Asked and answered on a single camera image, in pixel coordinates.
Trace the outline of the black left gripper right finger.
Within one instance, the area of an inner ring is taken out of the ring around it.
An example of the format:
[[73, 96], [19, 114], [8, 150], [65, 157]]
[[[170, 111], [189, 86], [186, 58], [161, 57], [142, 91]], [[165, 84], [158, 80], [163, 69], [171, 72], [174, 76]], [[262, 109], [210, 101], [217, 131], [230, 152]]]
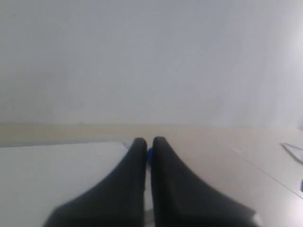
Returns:
[[263, 225], [256, 211], [200, 179], [164, 137], [153, 140], [151, 190], [157, 227]]

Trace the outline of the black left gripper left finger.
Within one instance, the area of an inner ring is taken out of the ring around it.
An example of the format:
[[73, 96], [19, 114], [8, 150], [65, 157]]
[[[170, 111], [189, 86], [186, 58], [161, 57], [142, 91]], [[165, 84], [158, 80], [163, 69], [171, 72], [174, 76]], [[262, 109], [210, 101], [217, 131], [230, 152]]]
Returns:
[[121, 162], [93, 188], [57, 207], [46, 227], [142, 227], [147, 143], [133, 140]]

